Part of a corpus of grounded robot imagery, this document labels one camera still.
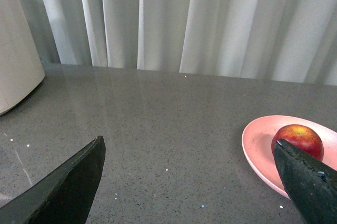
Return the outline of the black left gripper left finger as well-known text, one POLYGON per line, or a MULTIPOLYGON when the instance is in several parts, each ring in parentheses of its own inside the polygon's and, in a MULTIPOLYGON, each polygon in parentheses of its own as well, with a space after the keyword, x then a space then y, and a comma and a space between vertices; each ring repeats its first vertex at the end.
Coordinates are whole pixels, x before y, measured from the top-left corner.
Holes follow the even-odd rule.
POLYGON ((86 223, 101 181, 106 147, 93 141, 1 207, 1 223, 86 223))

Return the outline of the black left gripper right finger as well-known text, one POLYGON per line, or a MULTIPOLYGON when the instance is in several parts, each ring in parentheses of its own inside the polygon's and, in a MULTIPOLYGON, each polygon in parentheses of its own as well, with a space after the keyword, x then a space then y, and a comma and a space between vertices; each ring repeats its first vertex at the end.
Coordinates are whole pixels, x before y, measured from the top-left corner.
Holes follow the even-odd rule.
POLYGON ((336 223, 336 170, 285 139, 273 144, 285 192, 305 223, 336 223))

